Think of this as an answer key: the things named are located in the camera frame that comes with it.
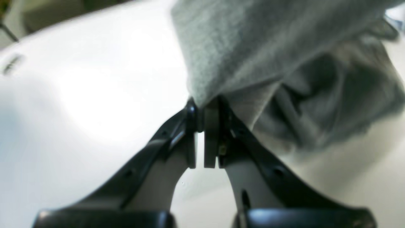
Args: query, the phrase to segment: grey fabric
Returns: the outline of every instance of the grey fabric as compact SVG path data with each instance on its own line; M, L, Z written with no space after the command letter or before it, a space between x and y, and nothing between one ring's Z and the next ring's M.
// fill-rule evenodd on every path
M173 22L198 106L225 94L269 149L363 132L405 98L380 39L401 0L179 0Z

